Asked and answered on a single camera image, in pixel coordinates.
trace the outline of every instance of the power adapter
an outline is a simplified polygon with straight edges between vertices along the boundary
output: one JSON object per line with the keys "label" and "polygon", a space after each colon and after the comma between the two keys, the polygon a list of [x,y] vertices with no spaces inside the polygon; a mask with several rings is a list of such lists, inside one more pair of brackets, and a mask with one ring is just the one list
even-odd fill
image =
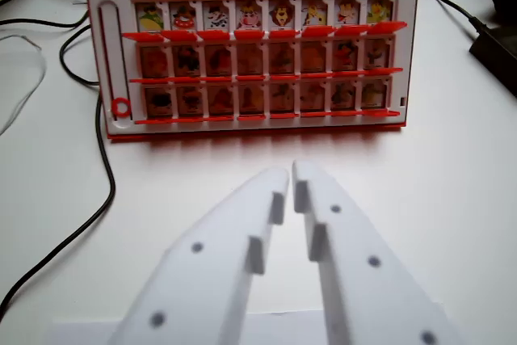
{"label": "power adapter", "polygon": [[517,98],[517,26],[490,29],[475,20],[479,37],[470,52]]}

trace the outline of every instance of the red plastic ledge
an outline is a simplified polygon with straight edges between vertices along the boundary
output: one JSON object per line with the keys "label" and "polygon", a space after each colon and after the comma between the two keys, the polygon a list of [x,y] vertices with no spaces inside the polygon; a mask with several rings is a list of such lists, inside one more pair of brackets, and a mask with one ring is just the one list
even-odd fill
{"label": "red plastic ledge", "polygon": [[222,30],[207,30],[206,32],[197,32],[197,35],[204,40],[229,40],[229,32]]}
{"label": "red plastic ledge", "polygon": [[124,38],[135,40],[136,42],[163,42],[162,36],[151,32],[123,32]]}
{"label": "red plastic ledge", "polygon": [[233,32],[236,40],[261,40],[264,32],[258,30],[235,30]]}
{"label": "red plastic ledge", "polygon": [[195,33],[186,32],[184,30],[162,30],[160,34],[165,36],[168,40],[197,41],[197,35]]}

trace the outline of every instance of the lion character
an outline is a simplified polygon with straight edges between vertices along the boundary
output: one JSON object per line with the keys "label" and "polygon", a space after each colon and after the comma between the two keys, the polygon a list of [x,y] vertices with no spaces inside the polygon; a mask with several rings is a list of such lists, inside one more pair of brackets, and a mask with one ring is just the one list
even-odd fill
{"label": "lion character", "polygon": [[284,27],[292,20],[292,6],[285,1],[278,2],[269,15],[271,15],[274,24]]}

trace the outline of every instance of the cartoon face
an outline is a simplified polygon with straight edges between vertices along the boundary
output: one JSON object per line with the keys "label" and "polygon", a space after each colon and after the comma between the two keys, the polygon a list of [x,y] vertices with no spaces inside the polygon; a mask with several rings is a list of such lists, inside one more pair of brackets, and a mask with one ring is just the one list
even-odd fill
{"label": "cartoon face", "polygon": [[195,29],[195,9],[188,2],[171,3],[169,7],[173,29]]}
{"label": "cartoon face", "polygon": [[330,109],[332,111],[343,111],[354,109],[355,88],[350,82],[336,82],[330,96]]}
{"label": "cartoon face", "polygon": [[361,108],[384,108],[386,104],[386,85],[382,80],[366,81],[361,96]]}
{"label": "cartoon face", "polygon": [[260,85],[239,86],[239,111],[241,115],[264,113],[264,92]]}
{"label": "cartoon face", "polygon": [[286,42],[269,44],[269,73],[288,74],[294,72],[294,49]]}
{"label": "cartoon face", "polygon": [[288,113],[294,111],[294,90],[289,84],[271,84],[269,93],[271,113]]}
{"label": "cartoon face", "polygon": [[304,26],[317,26],[326,24],[326,4],[322,0],[304,0],[305,14]]}
{"label": "cartoon face", "polygon": [[285,27],[292,28],[292,17],[294,16],[294,7],[289,0],[279,0],[270,11],[272,25],[271,28]]}
{"label": "cartoon face", "polygon": [[334,42],[334,71],[355,70],[357,68],[357,46],[351,40]]}
{"label": "cartoon face", "polygon": [[229,50],[223,44],[206,46],[208,76],[229,76],[232,73],[232,61]]}
{"label": "cartoon face", "polygon": [[167,77],[166,54],[160,48],[141,48],[141,68],[144,78]]}
{"label": "cartoon face", "polygon": [[301,71],[321,73],[325,71],[326,50],[319,42],[302,42]]}
{"label": "cartoon face", "polygon": [[240,16],[237,21],[237,29],[258,29],[261,26],[260,8],[253,1],[239,2]]}
{"label": "cartoon face", "polygon": [[256,44],[237,46],[237,72],[239,75],[262,74],[263,54]]}
{"label": "cartoon face", "polygon": [[319,82],[302,83],[300,86],[300,110],[322,111],[325,106],[325,88]]}
{"label": "cartoon face", "polygon": [[233,94],[227,86],[210,86],[208,88],[208,110],[210,115],[228,115],[233,113]]}
{"label": "cartoon face", "polygon": [[385,40],[366,40],[365,69],[388,66],[389,46]]}
{"label": "cartoon face", "polygon": [[172,99],[166,88],[146,88],[145,106],[147,117],[172,116]]}
{"label": "cartoon face", "polygon": [[155,3],[137,3],[138,31],[156,32],[163,29],[162,10]]}
{"label": "cartoon face", "polygon": [[191,45],[174,46],[174,75],[176,77],[199,76],[200,58]]}
{"label": "cartoon face", "polygon": [[391,19],[392,3],[389,0],[368,0],[367,23],[379,23]]}
{"label": "cartoon face", "polygon": [[228,9],[223,5],[223,2],[204,2],[203,13],[206,30],[228,31]]}
{"label": "cartoon face", "polygon": [[193,86],[178,88],[178,111],[180,116],[202,116],[203,95]]}

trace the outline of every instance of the screw hole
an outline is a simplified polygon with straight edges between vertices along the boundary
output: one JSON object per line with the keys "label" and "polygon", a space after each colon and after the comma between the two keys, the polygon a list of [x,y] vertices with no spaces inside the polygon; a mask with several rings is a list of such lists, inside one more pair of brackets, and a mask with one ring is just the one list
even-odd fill
{"label": "screw hole", "polygon": [[424,331],[422,333],[422,341],[427,345],[433,345],[436,343],[436,337],[430,331]]}
{"label": "screw hole", "polygon": [[152,327],[160,327],[165,322],[165,314],[161,311],[157,311],[153,315],[151,315],[151,326]]}
{"label": "screw hole", "polygon": [[194,252],[195,254],[201,252],[203,248],[203,244],[200,242],[195,242],[194,244],[192,244],[192,252]]}
{"label": "screw hole", "polygon": [[380,267],[380,259],[376,256],[370,256],[368,258],[368,264],[370,264],[372,267]]}

